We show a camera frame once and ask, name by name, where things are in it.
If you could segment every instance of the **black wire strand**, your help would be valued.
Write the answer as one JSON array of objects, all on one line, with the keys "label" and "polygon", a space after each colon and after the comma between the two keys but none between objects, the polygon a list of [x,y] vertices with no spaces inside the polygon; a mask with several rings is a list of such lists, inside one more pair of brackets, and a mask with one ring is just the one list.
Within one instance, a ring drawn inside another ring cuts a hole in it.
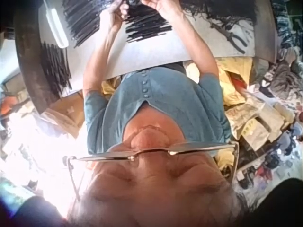
[{"label": "black wire strand", "polygon": [[[99,14],[113,0],[63,0],[65,20],[70,34],[80,46],[102,27]],[[135,42],[171,31],[168,22],[154,9],[139,0],[128,0],[129,17],[126,20],[127,41]],[[255,0],[181,0],[181,7],[192,17],[207,15],[206,19],[219,20],[222,27],[230,30],[240,20],[256,23]]]},{"label": "black wire strand", "polygon": [[51,92],[60,98],[65,88],[72,89],[67,50],[54,44],[41,44],[41,66]]}]

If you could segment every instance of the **black cable bundle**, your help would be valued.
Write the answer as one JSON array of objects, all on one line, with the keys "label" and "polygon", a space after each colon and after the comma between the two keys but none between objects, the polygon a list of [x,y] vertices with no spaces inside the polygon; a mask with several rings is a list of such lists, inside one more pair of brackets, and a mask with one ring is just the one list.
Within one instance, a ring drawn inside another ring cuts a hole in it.
[{"label": "black cable bundle", "polygon": [[126,24],[128,25],[126,33],[129,34],[127,36],[129,43],[164,35],[165,32],[171,31],[171,26],[156,10],[142,4],[130,5]]},{"label": "black cable bundle", "polygon": [[58,98],[61,97],[64,88],[72,89],[70,79],[71,72],[68,65],[67,50],[57,45],[41,44],[41,65],[51,91]]},{"label": "black cable bundle", "polygon": [[276,29],[278,36],[282,39],[281,48],[290,48],[294,46],[294,38],[291,32],[290,21],[284,0],[271,0]]},{"label": "black cable bundle", "polygon": [[[71,35],[80,46],[99,29],[99,14],[113,0],[63,0],[63,8]],[[157,11],[142,5],[139,0],[128,0],[129,18],[126,23],[127,41],[140,41],[171,30],[171,26]],[[185,12],[192,16],[207,14],[207,19],[222,22],[229,30],[239,20],[256,23],[255,0],[181,0]]]}]

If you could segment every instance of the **finger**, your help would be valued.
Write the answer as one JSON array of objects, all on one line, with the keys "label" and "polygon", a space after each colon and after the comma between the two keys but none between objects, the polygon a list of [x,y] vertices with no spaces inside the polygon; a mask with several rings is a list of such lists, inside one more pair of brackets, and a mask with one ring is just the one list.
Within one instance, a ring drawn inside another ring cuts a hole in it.
[{"label": "finger", "polygon": [[122,4],[121,6],[120,6],[120,10],[122,11],[122,10],[128,10],[129,9],[129,5],[127,5],[127,4]]},{"label": "finger", "polygon": [[142,4],[145,6],[149,6],[153,9],[156,9],[157,4],[155,2],[152,2],[151,0],[141,0]]},{"label": "finger", "polygon": [[121,14],[127,16],[128,15],[128,10],[122,10]]},{"label": "finger", "polygon": [[115,0],[109,7],[108,7],[108,11],[113,13],[115,12],[120,5],[122,4],[122,0]]},{"label": "finger", "polygon": [[121,18],[122,18],[122,20],[126,20],[128,18],[128,15],[122,14]]}]

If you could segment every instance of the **blue fabric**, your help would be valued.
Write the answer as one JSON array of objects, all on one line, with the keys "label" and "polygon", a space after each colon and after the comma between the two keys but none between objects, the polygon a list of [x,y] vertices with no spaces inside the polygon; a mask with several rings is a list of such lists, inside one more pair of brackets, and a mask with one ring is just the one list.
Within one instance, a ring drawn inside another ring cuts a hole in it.
[{"label": "blue fabric", "polygon": [[218,79],[205,74],[199,84],[184,73],[156,67],[125,76],[109,101],[91,91],[84,100],[90,154],[121,143],[128,121],[143,102],[171,117],[188,141],[227,142],[230,124]]}]

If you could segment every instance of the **glasses frame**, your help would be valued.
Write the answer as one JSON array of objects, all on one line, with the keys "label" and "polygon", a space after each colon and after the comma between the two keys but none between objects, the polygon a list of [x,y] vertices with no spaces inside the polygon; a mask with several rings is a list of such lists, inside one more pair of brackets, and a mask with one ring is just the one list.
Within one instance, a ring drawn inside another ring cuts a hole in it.
[{"label": "glasses frame", "polygon": [[113,151],[100,153],[88,157],[76,158],[75,156],[71,156],[67,158],[67,167],[70,173],[71,182],[73,185],[73,189],[76,194],[76,199],[80,201],[79,189],[80,186],[77,188],[75,181],[72,176],[73,165],[72,162],[74,161],[81,161],[81,162],[90,162],[90,161],[117,161],[117,160],[135,160],[140,154],[143,153],[152,153],[152,152],[167,152],[171,156],[180,155],[180,154],[188,154],[188,153],[196,153],[196,152],[207,152],[210,153],[212,151],[218,151],[227,148],[234,148],[233,155],[235,157],[234,163],[232,166],[231,176],[228,179],[228,182],[232,184],[235,175],[236,169],[238,166],[239,161],[239,144],[235,141],[230,141],[229,143],[203,143],[203,142],[187,142],[173,145],[169,148],[149,148],[149,149],[142,149],[138,151]]}]

